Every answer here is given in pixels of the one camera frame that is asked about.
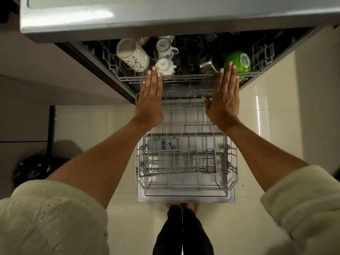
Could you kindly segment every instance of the black pants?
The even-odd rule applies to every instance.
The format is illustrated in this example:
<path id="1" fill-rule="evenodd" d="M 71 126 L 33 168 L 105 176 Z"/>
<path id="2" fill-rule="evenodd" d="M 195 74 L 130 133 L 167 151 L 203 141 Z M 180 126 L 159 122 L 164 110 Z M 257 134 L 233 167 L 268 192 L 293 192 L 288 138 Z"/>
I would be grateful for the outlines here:
<path id="1" fill-rule="evenodd" d="M 157 236 L 153 255 L 213 255 L 214 249 L 203 230 L 201 222 L 191 209 L 183 211 L 172 205 L 168 211 L 168 220 Z"/>

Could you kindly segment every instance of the right hand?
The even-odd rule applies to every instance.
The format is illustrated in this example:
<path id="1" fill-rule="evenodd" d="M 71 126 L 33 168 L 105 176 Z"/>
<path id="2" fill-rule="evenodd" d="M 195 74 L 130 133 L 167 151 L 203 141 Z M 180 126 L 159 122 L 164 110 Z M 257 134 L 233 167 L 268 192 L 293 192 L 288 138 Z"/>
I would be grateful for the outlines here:
<path id="1" fill-rule="evenodd" d="M 236 65 L 231 61 L 225 72 L 222 68 L 218 73 L 213 100 L 202 97 L 206 115 L 225 133 L 231 126 L 241 124 L 237 118 L 240 110 L 239 85 L 240 78 L 236 75 Z"/>

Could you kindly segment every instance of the left hand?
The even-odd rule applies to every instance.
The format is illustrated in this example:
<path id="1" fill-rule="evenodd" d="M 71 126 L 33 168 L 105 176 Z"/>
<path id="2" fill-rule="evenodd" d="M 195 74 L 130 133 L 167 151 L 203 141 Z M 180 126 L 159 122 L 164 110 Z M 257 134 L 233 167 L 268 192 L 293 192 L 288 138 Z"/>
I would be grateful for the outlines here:
<path id="1" fill-rule="evenodd" d="M 162 120 L 161 101 L 163 92 L 163 78 L 157 73 L 156 67 L 152 67 L 152 71 L 148 71 L 146 81 L 139 94 L 136 104 L 135 116 L 132 119 L 147 131 L 157 126 Z"/>

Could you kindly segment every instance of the ceramic cup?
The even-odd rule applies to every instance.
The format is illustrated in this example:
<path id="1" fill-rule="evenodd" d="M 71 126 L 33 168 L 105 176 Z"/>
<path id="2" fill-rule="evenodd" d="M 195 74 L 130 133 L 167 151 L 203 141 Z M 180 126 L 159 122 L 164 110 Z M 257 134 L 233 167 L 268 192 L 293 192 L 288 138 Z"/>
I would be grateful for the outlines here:
<path id="1" fill-rule="evenodd" d="M 123 38 L 118 42 L 118 57 L 136 72 L 144 71 L 150 63 L 150 57 L 133 38 Z"/>
<path id="2" fill-rule="evenodd" d="M 174 54 L 178 54 L 178 48 L 172 47 L 169 39 L 161 38 L 156 43 L 156 50 L 159 58 L 172 59 Z"/>
<path id="3" fill-rule="evenodd" d="M 175 39 L 175 36 L 158 36 L 157 38 L 158 39 L 166 38 L 166 39 L 168 39 L 172 43 L 173 40 Z"/>
<path id="4" fill-rule="evenodd" d="M 156 63 L 157 72 L 160 72 L 163 76 L 173 75 L 177 66 L 168 58 L 159 59 Z"/>
<path id="5" fill-rule="evenodd" d="M 135 40 L 138 42 L 140 46 L 145 45 L 149 41 L 149 37 L 137 37 Z"/>

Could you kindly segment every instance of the stainless steel countertop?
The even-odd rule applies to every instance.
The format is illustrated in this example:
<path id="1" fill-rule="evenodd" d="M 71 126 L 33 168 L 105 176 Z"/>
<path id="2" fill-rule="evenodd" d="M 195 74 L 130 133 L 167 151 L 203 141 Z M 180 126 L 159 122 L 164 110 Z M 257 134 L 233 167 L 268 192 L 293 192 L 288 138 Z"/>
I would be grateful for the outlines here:
<path id="1" fill-rule="evenodd" d="M 20 30 L 35 42 L 279 29 L 340 24 L 340 0 L 142 0 L 31 9 Z"/>

